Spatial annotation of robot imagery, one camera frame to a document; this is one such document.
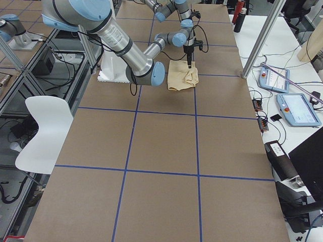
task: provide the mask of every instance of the yellow cloth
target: yellow cloth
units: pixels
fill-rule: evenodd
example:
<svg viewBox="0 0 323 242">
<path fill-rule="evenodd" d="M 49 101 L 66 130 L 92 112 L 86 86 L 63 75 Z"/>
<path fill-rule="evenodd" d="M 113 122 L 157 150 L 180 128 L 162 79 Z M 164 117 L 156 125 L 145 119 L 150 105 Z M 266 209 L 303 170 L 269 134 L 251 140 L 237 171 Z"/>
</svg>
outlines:
<svg viewBox="0 0 323 242">
<path fill-rule="evenodd" d="M 192 68 L 189 69 L 187 62 L 183 60 L 171 60 L 168 69 L 168 90 L 180 91 L 183 89 L 195 87 L 198 83 L 197 68 L 195 62 L 192 62 Z"/>
</svg>

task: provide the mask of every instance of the office chair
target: office chair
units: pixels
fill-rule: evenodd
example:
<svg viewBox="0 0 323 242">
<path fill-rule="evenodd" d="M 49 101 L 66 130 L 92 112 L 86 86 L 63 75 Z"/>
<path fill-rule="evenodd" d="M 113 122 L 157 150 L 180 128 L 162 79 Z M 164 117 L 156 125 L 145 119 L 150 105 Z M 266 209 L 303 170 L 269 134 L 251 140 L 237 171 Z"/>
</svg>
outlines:
<svg viewBox="0 0 323 242">
<path fill-rule="evenodd" d="M 68 103 L 58 97 L 29 97 L 25 103 L 38 123 L 39 129 L 19 153 L 16 167 L 43 187 L 26 172 L 51 174 L 72 124 L 73 116 Z"/>
<path fill-rule="evenodd" d="M 267 2 L 273 3 L 275 0 L 267 0 Z M 299 33 L 297 25 L 304 19 L 304 16 L 311 11 L 311 7 L 315 6 L 318 0 L 286 0 L 281 12 L 284 13 L 284 18 L 288 26 L 296 30 L 296 34 Z M 291 23 L 291 19 L 298 18 L 296 25 Z"/>
</svg>

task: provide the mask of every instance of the white table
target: white table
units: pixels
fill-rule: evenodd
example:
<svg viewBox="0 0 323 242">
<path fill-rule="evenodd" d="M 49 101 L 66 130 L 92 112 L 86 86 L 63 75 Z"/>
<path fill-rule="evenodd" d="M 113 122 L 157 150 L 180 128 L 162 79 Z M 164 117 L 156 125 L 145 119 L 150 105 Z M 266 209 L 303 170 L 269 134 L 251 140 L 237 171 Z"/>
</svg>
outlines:
<svg viewBox="0 0 323 242">
<path fill-rule="evenodd" d="M 265 20 L 266 20 L 266 17 L 264 16 L 246 16 L 240 33 L 234 33 L 243 66 L 247 62 L 247 58 L 243 58 L 243 57 L 249 57 Z M 300 64 L 303 64 L 297 58 L 297 53 L 301 49 L 301 47 L 300 46 L 298 47 L 298 46 L 299 46 L 298 41 L 294 37 L 292 31 L 288 27 L 284 18 L 278 17 L 273 29 L 271 30 L 258 56 L 262 56 L 263 54 L 284 54 L 286 52 L 292 51 L 297 48 L 294 53 L 290 52 L 285 55 L 267 56 L 268 58 L 267 64 L 276 66 L 276 67 L 281 67 L 281 68 L 298 66 Z M 258 66 L 264 60 L 265 60 L 264 57 L 258 57 L 254 66 Z M 259 77 L 260 69 L 261 68 L 253 69 L 254 75 L 256 78 Z M 314 68 L 310 63 L 304 64 L 295 68 L 289 68 L 289 69 L 290 69 L 290 79 L 293 82 L 297 83 L 297 82 L 309 82 L 309 81 L 320 82 L 321 81 L 321 79 L 319 78 L 319 76 L 317 75 L 316 71 L 314 70 Z M 250 87 L 250 90 L 255 89 L 259 91 L 263 97 L 269 97 L 270 93 L 268 91 L 261 89 L 257 86 L 257 82 L 252 72 L 250 72 L 247 78 L 247 82 L 248 82 L 248 86 Z M 309 92 L 317 91 L 323 94 L 322 84 L 310 84 L 302 87 Z M 302 93 L 302 91 L 300 91 L 299 89 L 297 89 L 292 85 L 290 85 L 289 92 Z M 264 111 L 268 114 L 268 117 L 271 117 L 279 113 L 279 108 L 278 108 L 278 105 L 276 104 L 276 97 L 275 97 L 276 94 L 277 94 L 276 92 L 273 92 L 274 96 L 272 98 L 263 99 L 262 107 Z M 250 95 L 251 97 L 253 96 L 260 97 L 260 95 L 255 92 L 250 92 Z M 318 112 L 317 115 L 319 119 L 323 121 L 323 112 Z M 306 140 L 309 136 L 311 136 L 315 131 L 317 131 L 317 128 L 291 127 L 287 124 L 287 122 L 285 122 L 284 119 L 281 119 L 281 122 L 287 132 L 286 141 L 282 145 L 282 147 L 284 148 L 287 154 L 290 151 L 292 151 L 295 147 L 297 147 L 300 143 L 302 143 L 304 140 Z M 285 135 L 284 129 L 282 128 L 282 125 L 279 122 L 275 122 L 274 125 L 280 130 L 282 134 L 282 137 L 280 139 L 280 143 L 281 143 L 284 140 L 284 135 Z M 263 134 L 263 142 L 266 143 L 269 141 L 277 140 L 278 137 L 279 137 L 279 132 L 272 125 L 269 125 L 269 131 L 264 132 Z M 290 240 L 292 242 L 294 242 L 298 236 L 303 236 L 302 241 L 305 240 L 306 234 L 294 233 L 288 223 L 286 223 L 286 226 L 288 229 Z M 321 242 L 322 238 L 323 238 L 323 228 L 315 228 L 311 230 L 310 236 L 307 242 Z"/>
</svg>

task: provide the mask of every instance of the black monitor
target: black monitor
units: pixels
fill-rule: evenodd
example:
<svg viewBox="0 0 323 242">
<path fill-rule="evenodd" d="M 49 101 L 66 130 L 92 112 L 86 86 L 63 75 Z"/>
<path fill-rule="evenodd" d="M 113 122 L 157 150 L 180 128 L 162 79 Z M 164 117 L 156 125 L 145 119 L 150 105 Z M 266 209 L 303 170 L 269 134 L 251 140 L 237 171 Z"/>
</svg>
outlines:
<svg viewBox="0 0 323 242">
<path fill-rule="evenodd" d="M 292 150 L 289 157 L 313 198 L 323 201 L 323 128 Z"/>
</svg>

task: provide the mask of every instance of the black bottle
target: black bottle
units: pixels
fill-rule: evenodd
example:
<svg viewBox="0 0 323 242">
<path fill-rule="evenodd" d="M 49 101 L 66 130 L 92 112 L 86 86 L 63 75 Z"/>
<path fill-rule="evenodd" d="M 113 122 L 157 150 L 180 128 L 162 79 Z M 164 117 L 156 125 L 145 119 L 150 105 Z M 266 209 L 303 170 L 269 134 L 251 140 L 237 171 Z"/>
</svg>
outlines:
<svg viewBox="0 0 323 242">
<path fill-rule="evenodd" d="M 234 30 L 233 30 L 234 32 L 236 32 L 236 33 L 240 32 L 244 18 L 246 16 L 246 12 L 247 12 L 246 8 L 241 9 L 241 12 L 239 13 L 238 18 L 237 18 L 236 25 L 234 26 Z"/>
</svg>

